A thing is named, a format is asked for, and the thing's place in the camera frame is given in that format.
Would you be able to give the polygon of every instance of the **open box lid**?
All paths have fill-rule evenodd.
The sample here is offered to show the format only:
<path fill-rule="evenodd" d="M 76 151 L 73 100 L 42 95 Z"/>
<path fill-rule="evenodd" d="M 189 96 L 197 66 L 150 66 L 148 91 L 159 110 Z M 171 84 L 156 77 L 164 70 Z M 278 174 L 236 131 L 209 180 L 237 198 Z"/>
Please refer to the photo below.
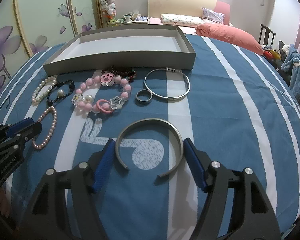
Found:
<path fill-rule="evenodd" d="M 173 25 L 123 25 L 80 33 L 44 64 L 47 75 L 117 67 L 192 70 L 195 52 Z"/>

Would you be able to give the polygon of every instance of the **silver ring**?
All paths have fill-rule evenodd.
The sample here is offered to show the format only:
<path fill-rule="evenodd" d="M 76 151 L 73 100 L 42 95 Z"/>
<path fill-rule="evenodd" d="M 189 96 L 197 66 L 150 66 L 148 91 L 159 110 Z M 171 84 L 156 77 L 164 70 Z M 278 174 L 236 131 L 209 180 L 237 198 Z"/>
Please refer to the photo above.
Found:
<path fill-rule="evenodd" d="M 166 72 L 172 71 L 172 72 L 178 72 L 178 73 L 180 73 L 180 74 L 183 75 L 183 76 L 186 78 L 186 80 L 187 80 L 187 83 L 188 83 L 188 90 L 187 90 L 183 95 L 181 95 L 181 96 L 178 96 L 178 97 L 171 97 L 171 98 L 169 98 L 169 97 L 164 97 L 164 96 L 160 96 L 160 95 L 154 93 L 154 92 L 147 86 L 147 84 L 146 84 L 146 79 L 147 79 L 148 75 L 150 75 L 152 72 L 157 71 L 157 70 L 165 70 Z M 159 97 L 159 98 L 163 98 L 163 99 L 166 99 L 166 100 L 178 100 L 178 99 L 181 99 L 181 98 L 185 97 L 185 96 L 189 93 L 189 91 L 190 91 L 190 81 L 189 81 L 188 77 L 187 77 L 185 74 L 183 74 L 181 71 L 178 71 L 178 70 L 176 70 L 176 69 L 174 69 L 174 68 L 157 68 L 157 69 L 154 69 L 154 70 L 150 71 L 150 72 L 146 75 L 145 80 L 143 81 L 143 83 L 145 84 L 146 89 L 148 89 L 152 94 L 154 94 L 155 96 L 157 96 L 157 97 Z"/>
<path fill-rule="evenodd" d="M 144 95 L 147 95 L 149 96 L 149 98 L 147 100 L 141 100 L 139 98 L 140 94 L 144 94 Z M 152 93 L 151 91 L 147 90 L 147 89 L 142 89 L 142 90 L 139 90 L 138 93 L 136 94 L 136 99 L 137 101 L 140 103 L 140 104 L 144 104 L 144 105 L 147 105 L 149 104 L 151 101 L 152 101 Z"/>
<path fill-rule="evenodd" d="M 133 122 L 132 124 L 129 124 L 126 128 L 124 128 L 121 131 L 121 133 L 119 134 L 119 136 L 118 136 L 118 138 L 115 142 L 115 154 L 117 156 L 117 159 L 118 159 L 119 163 L 125 169 L 129 170 L 128 166 L 120 158 L 119 147 L 120 147 L 121 141 L 124 138 L 124 136 L 126 136 L 127 133 L 129 133 L 131 130 L 133 130 L 137 127 L 145 126 L 145 125 L 149 125 L 149 124 L 160 125 L 160 126 L 163 126 L 165 128 L 168 128 L 174 134 L 174 136 L 177 138 L 178 146 L 180 148 L 180 156 L 179 156 L 179 158 L 177 158 L 177 156 L 176 156 L 176 164 L 169 171 L 158 175 L 159 177 L 164 177 L 164 176 L 169 175 L 170 173 L 172 173 L 178 167 L 178 165 L 180 164 L 180 162 L 182 160 L 182 157 L 183 157 L 182 137 L 181 137 L 179 131 L 177 130 L 177 128 L 175 128 L 171 123 L 169 123 L 166 120 L 159 119 L 159 118 L 146 118 L 146 119 L 141 119 L 139 121 Z"/>

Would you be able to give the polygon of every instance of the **metal screw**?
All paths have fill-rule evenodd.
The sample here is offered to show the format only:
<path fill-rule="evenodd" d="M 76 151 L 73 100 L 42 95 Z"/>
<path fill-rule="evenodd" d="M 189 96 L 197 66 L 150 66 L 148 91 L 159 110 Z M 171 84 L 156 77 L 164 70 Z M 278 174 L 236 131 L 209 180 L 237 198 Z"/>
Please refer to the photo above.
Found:
<path fill-rule="evenodd" d="M 88 167 L 88 164 L 86 162 L 79 163 L 79 168 L 80 169 L 85 169 L 86 167 Z"/>
<path fill-rule="evenodd" d="M 253 173 L 253 170 L 251 168 L 245 168 L 244 171 L 247 174 L 252 174 Z"/>
<path fill-rule="evenodd" d="M 54 173 L 54 169 L 48 169 L 47 171 L 46 171 L 46 174 L 47 175 L 52 175 Z"/>
<path fill-rule="evenodd" d="M 220 162 L 214 161 L 214 162 L 211 163 L 211 166 L 214 167 L 214 168 L 219 168 L 220 167 Z"/>

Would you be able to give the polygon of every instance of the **headboard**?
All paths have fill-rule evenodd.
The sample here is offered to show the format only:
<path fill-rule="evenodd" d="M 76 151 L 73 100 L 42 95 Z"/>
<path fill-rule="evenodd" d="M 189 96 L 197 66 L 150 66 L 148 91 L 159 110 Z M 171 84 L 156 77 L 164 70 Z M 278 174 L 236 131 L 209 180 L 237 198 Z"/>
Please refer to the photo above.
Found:
<path fill-rule="evenodd" d="M 171 13 L 202 18 L 202 7 L 224 13 L 223 24 L 229 24 L 230 5 L 218 0 L 148 0 L 148 17 L 160 18 L 163 13 Z"/>

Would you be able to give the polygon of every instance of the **pink ring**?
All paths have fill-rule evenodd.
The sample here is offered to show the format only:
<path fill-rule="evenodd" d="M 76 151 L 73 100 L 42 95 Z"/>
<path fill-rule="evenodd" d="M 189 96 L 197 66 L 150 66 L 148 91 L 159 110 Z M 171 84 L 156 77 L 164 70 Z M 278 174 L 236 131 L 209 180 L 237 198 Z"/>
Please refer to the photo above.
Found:
<path fill-rule="evenodd" d="M 97 108 L 100 112 L 103 112 L 105 114 L 111 114 L 113 112 L 113 110 L 104 110 L 101 106 L 100 106 L 100 103 L 108 103 L 109 105 L 111 105 L 111 103 L 105 99 L 99 99 L 96 103 L 97 105 Z"/>

